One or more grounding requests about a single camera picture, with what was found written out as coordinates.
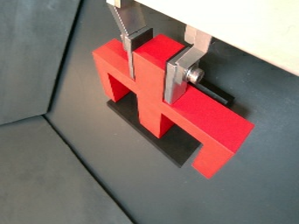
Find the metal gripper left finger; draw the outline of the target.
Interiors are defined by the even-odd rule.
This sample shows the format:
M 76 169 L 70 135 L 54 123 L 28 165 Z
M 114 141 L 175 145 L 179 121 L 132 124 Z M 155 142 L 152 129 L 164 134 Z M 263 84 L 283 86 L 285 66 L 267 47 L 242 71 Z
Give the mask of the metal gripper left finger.
M 140 3 L 135 0 L 107 0 L 107 6 L 120 30 L 128 57 L 131 79 L 135 79 L 134 50 L 154 38 L 154 29 L 146 25 Z

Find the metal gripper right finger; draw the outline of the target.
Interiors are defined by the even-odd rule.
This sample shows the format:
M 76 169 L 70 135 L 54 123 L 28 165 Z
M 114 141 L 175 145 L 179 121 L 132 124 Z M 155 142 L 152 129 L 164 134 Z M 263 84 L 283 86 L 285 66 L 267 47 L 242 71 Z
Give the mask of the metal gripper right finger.
M 204 72 L 199 68 L 199 61 L 207 53 L 211 44 L 211 35 L 192 26 L 186 26 L 186 46 L 167 61 L 163 99 L 168 104 L 183 96 L 187 83 L 198 84 Z

